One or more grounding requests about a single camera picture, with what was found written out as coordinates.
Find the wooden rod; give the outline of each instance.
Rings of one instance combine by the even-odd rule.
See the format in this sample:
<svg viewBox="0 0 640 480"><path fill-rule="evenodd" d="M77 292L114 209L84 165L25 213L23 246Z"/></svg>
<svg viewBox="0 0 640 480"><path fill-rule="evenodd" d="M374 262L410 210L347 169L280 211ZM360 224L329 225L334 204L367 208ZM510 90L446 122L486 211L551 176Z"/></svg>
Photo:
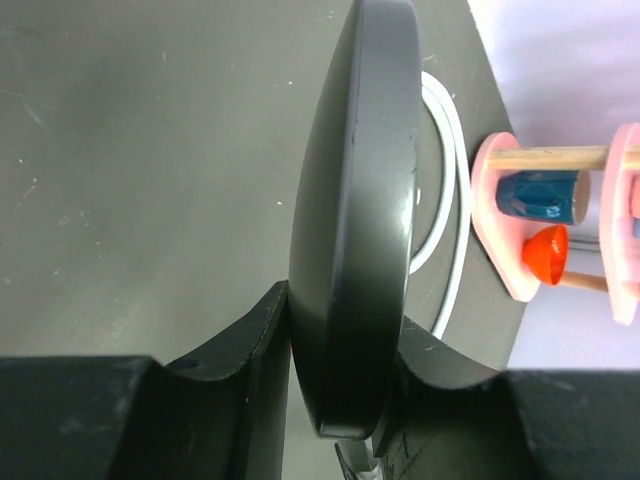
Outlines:
<svg viewBox="0 0 640 480"><path fill-rule="evenodd" d="M604 170L609 147L551 147L493 150L489 168L496 170ZM640 170L640 145L629 147L624 165Z"/></svg>
<svg viewBox="0 0 640 480"><path fill-rule="evenodd" d="M606 278L578 272L564 272L564 275L562 275L558 285L573 288L584 288L585 290L596 290L598 292L609 291Z"/></svg>

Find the white cord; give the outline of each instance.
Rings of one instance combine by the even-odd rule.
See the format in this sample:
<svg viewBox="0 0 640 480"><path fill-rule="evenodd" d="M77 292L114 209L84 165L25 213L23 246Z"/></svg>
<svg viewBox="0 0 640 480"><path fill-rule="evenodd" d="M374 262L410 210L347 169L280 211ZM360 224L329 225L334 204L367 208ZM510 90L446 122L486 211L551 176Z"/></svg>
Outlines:
<svg viewBox="0 0 640 480"><path fill-rule="evenodd" d="M453 191L455 187L454 170L458 170L458 194L460 197L460 217L458 220L458 237L453 257L453 264L445 291L440 312L431 333L441 339L458 296L464 258L469 243L471 223L471 181L467 150L464 145L464 134L456 107L447 89L436 78L422 72L422 101L435 121L440 141L442 142L443 169L442 191L438 204L438 213L433 227L424 244L411 259L409 273L418 271L431 257L436 249L451 213Z"/></svg>

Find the blue mug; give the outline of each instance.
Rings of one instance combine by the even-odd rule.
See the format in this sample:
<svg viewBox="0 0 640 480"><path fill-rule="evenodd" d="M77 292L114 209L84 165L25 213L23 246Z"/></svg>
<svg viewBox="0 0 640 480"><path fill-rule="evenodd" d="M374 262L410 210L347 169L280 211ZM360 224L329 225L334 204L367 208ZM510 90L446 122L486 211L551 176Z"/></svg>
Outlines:
<svg viewBox="0 0 640 480"><path fill-rule="evenodd" d="M588 171L523 170L499 180L496 203L512 217L578 225L587 214L590 190Z"/></svg>

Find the wall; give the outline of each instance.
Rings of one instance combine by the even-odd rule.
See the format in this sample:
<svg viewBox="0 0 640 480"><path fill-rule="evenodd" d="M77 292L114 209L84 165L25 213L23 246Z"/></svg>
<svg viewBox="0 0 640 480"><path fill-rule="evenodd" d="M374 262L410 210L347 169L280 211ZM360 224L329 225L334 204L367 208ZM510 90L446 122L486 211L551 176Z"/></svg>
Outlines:
<svg viewBox="0 0 640 480"><path fill-rule="evenodd" d="M640 121L640 2L471 0L520 143L597 145L621 123ZM600 178L594 177L597 199ZM597 200L573 232L595 236ZM570 268L601 273L595 253L572 252ZM615 324L604 294L541 288L525 311L509 365L640 367L640 315Z"/></svg>

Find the gray table surface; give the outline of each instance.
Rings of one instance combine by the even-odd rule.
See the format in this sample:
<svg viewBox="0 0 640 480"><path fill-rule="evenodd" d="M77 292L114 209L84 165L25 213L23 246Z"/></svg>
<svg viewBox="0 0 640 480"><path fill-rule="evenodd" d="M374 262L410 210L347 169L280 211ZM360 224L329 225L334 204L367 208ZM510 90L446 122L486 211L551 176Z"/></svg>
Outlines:
<svg viewBox="0 0 640 480"><path fill-rule="evenodd" d="M469 8L415 3L424 69L455 94L474 151L509 123ZM169 361L286 278L307 136L349 5L4 0L0 354ZM433 221L441 175L424 119L416 241ZM452 216L410 279L407 314L425 328L455 228ZM474 238L444 340L504 367L523 308ZM309 453L318 442L296 433L308 427L292 385L284 478L303 478L332 453L326 443Z"/></svg>

